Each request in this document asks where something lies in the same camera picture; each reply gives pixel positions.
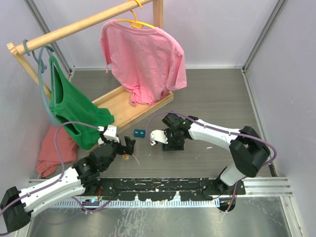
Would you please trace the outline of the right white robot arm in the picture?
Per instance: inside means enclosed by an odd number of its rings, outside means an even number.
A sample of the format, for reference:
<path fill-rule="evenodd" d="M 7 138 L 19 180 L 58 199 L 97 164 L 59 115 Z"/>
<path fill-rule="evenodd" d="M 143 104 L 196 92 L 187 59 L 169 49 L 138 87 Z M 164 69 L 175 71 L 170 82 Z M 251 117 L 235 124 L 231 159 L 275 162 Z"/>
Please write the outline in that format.
<path fill-rule="evenodd" d="M 167 126 L 160 131 L 156 142 L 162 143 L 164 151 L 184 150 L 185 140 L 208 142 L 231 153 L 233 163 L 225 167 L 215 180 L 215 189 L 228 194 L 244 177 L 256 177 L 265 165 L 271 152 L 268 144 L 249 126 L 230 129 L 207 123 L 197 117 L 182 118 L 168 113 L 162 122 Z"/>

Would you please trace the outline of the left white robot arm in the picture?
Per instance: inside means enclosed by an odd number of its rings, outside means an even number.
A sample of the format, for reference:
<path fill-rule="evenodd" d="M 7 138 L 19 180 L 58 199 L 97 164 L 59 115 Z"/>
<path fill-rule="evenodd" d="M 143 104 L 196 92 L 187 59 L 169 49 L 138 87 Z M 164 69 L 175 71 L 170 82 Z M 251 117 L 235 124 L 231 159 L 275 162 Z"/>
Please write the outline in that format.
<path fill-rule="evenodd" d="M 21 190 L 16 186 L 7 189 L 0 202 L 7 233 L 23 228 L 32 218 L 64 199 L 95 195 L 99 190 L 100 173 L 109 168 L 117 155 L 133 154 L 136 141 L 128 136 L 124 140 L 125 145 L 105 140 L 60 175 L 38 185 Z"/>

